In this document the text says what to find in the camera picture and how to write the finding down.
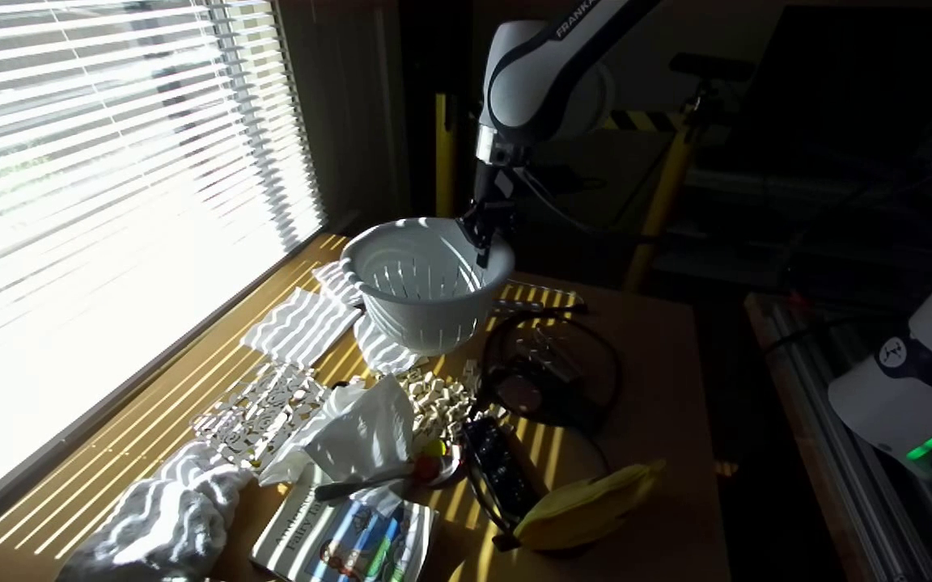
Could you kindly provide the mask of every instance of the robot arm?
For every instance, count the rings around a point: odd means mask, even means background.
[[[591,127],[607,108],[591,66],[660,0],[578,0],[556,22],[499,26],[483,82],[475,183],[462,233],[480,266],[499,231],[515,218],[515,170],[568,132]]]

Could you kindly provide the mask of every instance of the green light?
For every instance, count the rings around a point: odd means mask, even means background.
[[[927,454],[932,454],[932,436],[921,439],[919,446],[913,446],[913,451],[906,454],[906,459],[910,459],[910,464],[921,464]]]

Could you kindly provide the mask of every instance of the dark floor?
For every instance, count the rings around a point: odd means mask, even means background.
[[[549,231],[527,231],[515,238],[515,249],[525,271],[601,289],[617,289],[632,257],[623,247],[596,247]],[[740,308],[748,289],[650,271],[642,295],[682,302],[696,309],[714,456],[738,467],[732,478],[718,482],[732,576],[738,582],[842,578]]]

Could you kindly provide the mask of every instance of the window blinds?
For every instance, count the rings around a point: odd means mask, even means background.
[[[267,0],[0,0],[0,478],[321,223]]]

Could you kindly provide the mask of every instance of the white bowl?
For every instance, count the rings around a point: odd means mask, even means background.
[[[466,344],[492,315],[515,253],[494,238],[487,266],[455,221],[407,218],[378,223],[341,247],[365,317],[416,357]]]

